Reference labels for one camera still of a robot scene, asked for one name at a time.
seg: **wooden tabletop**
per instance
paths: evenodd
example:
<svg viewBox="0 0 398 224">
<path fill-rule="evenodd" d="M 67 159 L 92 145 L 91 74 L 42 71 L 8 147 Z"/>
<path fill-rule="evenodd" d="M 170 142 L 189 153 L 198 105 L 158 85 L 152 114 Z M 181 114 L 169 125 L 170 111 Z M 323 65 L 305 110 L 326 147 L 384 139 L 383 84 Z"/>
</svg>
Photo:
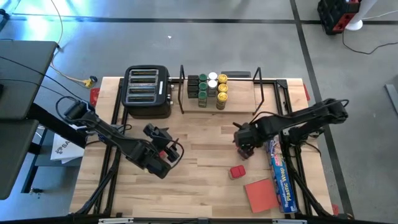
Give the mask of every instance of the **wooden tabletop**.
<svg viewBox="0 0 398 224">
<path fill-rule="evenodd" d="M 104 77 L 102 81 L 96 112 L 108 123 L 111 121 L 119 79 L 120 77 Z M 308 107 L 302 80 L 287 79 L 287 83 L 293 111 Z M 254 87 L 254 92 L 258 104 L 261 101 L 259 85 Z M 265 85 L 264 96 L 266 100 L 260 111 L 276 113 L 273 87 Z M 284 215 L 278 208 L 252 213 L 246 197 L 244 185 L 271 177 L 264 150 L 256 149 L 254 156 L 242 161 L 232 143 L 233 133 L 236 131 L 232 122 L 248 122 L 252 115 L 181 114 L 175 93 L 173 101 L 175 104 L 168 119 L 139 120 L 129 116 L 127 123 L 132 125 L 132 130 L 126 132 L 126 135 L 144 138 L 142 130 L 147 123 L 159 128 L 169 127 L 171 136 L 174 139 L 180 138 L 180 143 L 185 148 L 183 159 L 165 179 L 160 179 L 122 158 L 112 213 L 123 212 L 124 217 L 157 218 L 283 218 Z M 121 123 L 123 109 L 119 111 L 118 124 Z M 308 141 L 317 145 L 314 139 Z M 71 212 L 81 208 L 97 188 L 105 147 L 99 142 L 86 148 L 70 206 Z M 324 209 L 332 213 L 319 153 L 304 145 L 302 160 L 308 188 Z M 246 175 L 231 180 L 228 170 L 237 165 L 244 165 Z M 303 210 L 302 193 L 297 185 L 296 188 L 298 203 Z M 107 196 L 104 194 L 102 210 Z"/>
</svg>

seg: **red cube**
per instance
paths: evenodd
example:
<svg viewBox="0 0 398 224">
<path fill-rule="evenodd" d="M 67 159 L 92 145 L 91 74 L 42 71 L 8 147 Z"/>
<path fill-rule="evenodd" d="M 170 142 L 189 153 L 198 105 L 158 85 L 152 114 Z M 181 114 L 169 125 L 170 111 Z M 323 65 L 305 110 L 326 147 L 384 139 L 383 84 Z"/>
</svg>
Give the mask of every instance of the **red cube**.
<svg viewBox="0 0 398 224">
<path fill-rule="evenodd" d="M 246 171 L 244 170 L 243 165 L 232 167 L 229 170 L 229 178 L 231 178 L 232 180 L 243 177 L 245 174 L 246 174 Z"/>
</svg>

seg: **concrete floor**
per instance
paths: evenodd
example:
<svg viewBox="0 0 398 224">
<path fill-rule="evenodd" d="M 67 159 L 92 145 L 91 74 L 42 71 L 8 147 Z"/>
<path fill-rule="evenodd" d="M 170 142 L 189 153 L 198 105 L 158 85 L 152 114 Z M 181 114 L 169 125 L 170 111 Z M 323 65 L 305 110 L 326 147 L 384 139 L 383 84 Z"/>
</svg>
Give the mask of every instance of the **concrete floor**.
<svg viewBox="0 0 398 224">
<path fill-rule="evenodd" d="M 293 20 L 290 6 L 292 1 L 110 2 L 55 1 L 63 16 L 111 18 L 108 22 L 76 22 L 73 18 L 66 19 L 60 43 L 64 51 L 55 59 L 58 69 L 74 77 L 88 78 L 90 75 L 96 75 L 101 80 L 104 76 L 122 76 L 128 66 L 137 64 L 165 65 L 173 76 L 177 76 L 180 64 L 184 64 L 187 73 L 200 73 L 204 70 L 254 72 L 256 67 L 260 66 L 265 77 L 303 78 L 310 92 L 310 103 L 315 102 L 312 87 L 314 92 L 318 90 L 310 82 L 294 23 L 164 23 L 117 20 Z M 295 2 L 301 20 L 318 19 L 318 0 Z M 393 10 L 398 10 L 398 1 L 381 0 L 367 16 Z M 56 15 L 56 11 L 48 0 L 22 0 L 14 10 L 14 19 L 0 32 L 0 38 L 58 40 L 61 28 L 57 17 L 26 14 Z M 376 20 L 398 21 L 398 13 Z M 398 168 L 395 166 L 398 156 L 398 117 L 384 89 L 384 84 L 389 83 L 398 73 L 398 45 L 381 48 L 372 55 L 361 55 L 346 49 L 341 43 L 341 35 L 325 35 L 320 25 L 303 24 L 302 28 L 321 97 L 350 100 L 346 108 L 349 119 L 344 124 L 331 126 L 331 133 L 354 215 L 360 220 L 398 223 Z M 365 25 L 357 32 L 346 32 L 345 39 L 354 49 L 370 51 L 377 45 L 396 42 L 397 34 L 397 25 Z M 51 69 L 47 75 L 88 99 L 88 90 L 57 76 Z M 59 86 L 50 80 L 45 79 L 43 85 L 61 91 Z M 56 99 L 57 96 L 40 89 L 36 102 L 54 113 Z M 340 196 L 325 139 L 319 138 L 318 143 L 323 152 L 322 161 L 331 201 L 339 205 L 341 210 Z M 24 178 L 23 174 L 28 166 L 29 157 L 21 170 L 15 189 L 21 187 L 20 178 Z M 0 201 L 0 208 L 7 207 L 7 211 L 11 211 L 0 212 L 0 220 L 67 214 L 77 173 L 78 170 L 73 168 L 39 169 L 34 186 L 52 190 L 40 198 L 35 195 L 21 195 L 19 189 L 13 190 L 10 198 Z M 21 212 L 21 203 L 29 206 L 29 209 Z"/>
</svg>

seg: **yellow jar lid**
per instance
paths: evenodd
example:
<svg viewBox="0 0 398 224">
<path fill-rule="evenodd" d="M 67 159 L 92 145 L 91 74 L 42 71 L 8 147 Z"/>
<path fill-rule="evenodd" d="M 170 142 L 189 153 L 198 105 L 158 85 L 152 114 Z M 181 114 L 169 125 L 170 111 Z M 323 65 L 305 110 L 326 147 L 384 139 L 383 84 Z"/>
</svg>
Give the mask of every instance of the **yellow jar lid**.
<svg viewBox="0 0 398 224">
<path fill-rule="evenodd" d="M 226 93 L 228 91 L 228 85 L 226 84 L 219 84 L 218 91 Z"/>
<path fill-rule="evenodd" d="M 228 99 L 228 95 L 226 93 L 219 93 L 217 99 L 221 102 L 225 102 Z"/>
<path fill-rule="evenodd" d="M 226 82 L 228 80 L 228 77 L 225 74 L 221 74 L 218 76 L 218 81 L 219 82 Z"/>
</svg>

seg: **black toaster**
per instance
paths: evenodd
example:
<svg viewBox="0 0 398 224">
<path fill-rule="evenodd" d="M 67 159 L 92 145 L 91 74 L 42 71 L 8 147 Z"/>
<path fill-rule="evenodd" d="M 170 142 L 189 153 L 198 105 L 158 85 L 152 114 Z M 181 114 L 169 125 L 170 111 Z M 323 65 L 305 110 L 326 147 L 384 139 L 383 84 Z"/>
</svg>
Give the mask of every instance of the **black toaster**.
<svg viewBox="0 0 398 224">
<path fill-rule="evenodd" d="M 124 74 L 121 101 L 136 119 L 168 118 L 172 85 L 165 66 L 135 65 Z"/>
</svg>

